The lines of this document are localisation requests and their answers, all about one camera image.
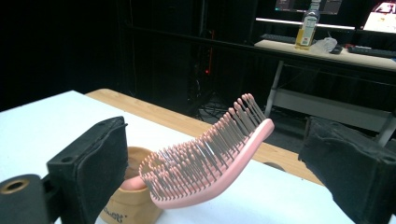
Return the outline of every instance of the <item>yellow liquid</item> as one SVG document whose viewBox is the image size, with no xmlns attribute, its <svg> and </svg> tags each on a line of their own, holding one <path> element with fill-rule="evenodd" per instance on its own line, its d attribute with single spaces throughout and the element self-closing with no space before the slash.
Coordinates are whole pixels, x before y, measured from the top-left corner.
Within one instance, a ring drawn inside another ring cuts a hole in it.
<svg viewBox="0 0 396 224">
<path fill-rule="evenodd" d="M 303 33 L 304 33 L 304 30 L 303 29 L 299 29 L 298 30 L 298 34 L 297 34 L 297 37 L 296 37 L 296 43 L 295 43 L 295 48 L 296 49 L 304 49 L 304 50 L 309 50 L 309 47 L 311 46 L 311 44 L 312 44 L 312 39 L 313 38 L 311 38 L 310 40 L 309 40 L 309 45 L 308 46 L 303 46 L 303 45 L 301 45 L 300 43 L 301 43 L 301 39 L 303 38 Z"/>
</svg>

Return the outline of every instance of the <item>black wall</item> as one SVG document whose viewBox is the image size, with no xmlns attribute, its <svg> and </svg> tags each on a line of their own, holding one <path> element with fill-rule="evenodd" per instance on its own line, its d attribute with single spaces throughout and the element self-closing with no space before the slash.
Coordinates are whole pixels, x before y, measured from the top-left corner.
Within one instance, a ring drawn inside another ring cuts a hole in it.
<svg viewBox="0 0 396 224">
<path fill-rule="evenodd" d="M 132 1 L 133 27 L 198 36 L 202 30 L 201 0 Z M 129 35 L 134 40 L 136 97 L 186 114 L 197 47 L 155 35 Z"/>
<path fill-rule="evenodd" d="M 256 18 L 257 0 L 216 1 L 209 4 L 208 29 L 215 39 L 239 45 L 253 46 L 252 30 Z M 214 58 L 214 91 L 231 105 L 245 92 L 260 89 L 259 77 L 254 74 L 255 57 L 232 49 L 216 49 Z"/>
<path fill-rule="evenodd" d="M 22 0 L 0 16 L 0 110 L 69 90 L 124 89 L 114 2 Z"/>
</svg>

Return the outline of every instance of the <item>white table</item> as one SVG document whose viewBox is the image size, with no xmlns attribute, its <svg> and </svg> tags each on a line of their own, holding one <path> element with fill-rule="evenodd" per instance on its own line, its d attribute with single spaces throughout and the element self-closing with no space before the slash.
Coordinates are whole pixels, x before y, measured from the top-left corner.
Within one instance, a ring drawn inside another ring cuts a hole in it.
<svg viewBox="0 0 396 224">
<path fill-rule="evenodd" d="M 184 133 L 69 91 L 0 113 L 0 181 L 44 177 L 46 162 L 101 120 L 124 116 L 128 146 L 157 150 L 192 139 Z M 321 185 L 257 161 L 219 197 L 166 210 L 157 223 L 352 223 Z"/>
</svg>

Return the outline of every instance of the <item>plastic bottle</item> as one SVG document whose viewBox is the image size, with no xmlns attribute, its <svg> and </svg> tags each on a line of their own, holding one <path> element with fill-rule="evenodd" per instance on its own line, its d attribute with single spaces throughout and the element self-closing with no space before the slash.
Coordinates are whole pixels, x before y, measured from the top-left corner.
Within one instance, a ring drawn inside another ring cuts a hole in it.
<svg viewBox="0 0 396 224">
<path fill-rule="evenodd" d="M 308 50 L 314 39 L 315 29 L 320 18 L 320 0 L 312 0 L 311 6 L 303 16 L 303 22 L 296 37 L 295 48 Z"/>
</svg>

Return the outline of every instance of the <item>pink hairbrush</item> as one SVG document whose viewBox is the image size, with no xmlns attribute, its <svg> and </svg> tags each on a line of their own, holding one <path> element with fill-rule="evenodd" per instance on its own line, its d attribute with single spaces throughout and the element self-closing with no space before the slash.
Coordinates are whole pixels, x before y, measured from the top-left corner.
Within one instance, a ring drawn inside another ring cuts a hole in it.
<svg viewBox="0 0 396 224">
<path fill-rule="evenodd" d="M 244 94 L 201 136 L 147 156 L 140 176 L 121 187 L 147 186 L 152 201 L 163 209 L 206 202 L 235 181 L 273 129 L 253 96 Z"/>
</svg>

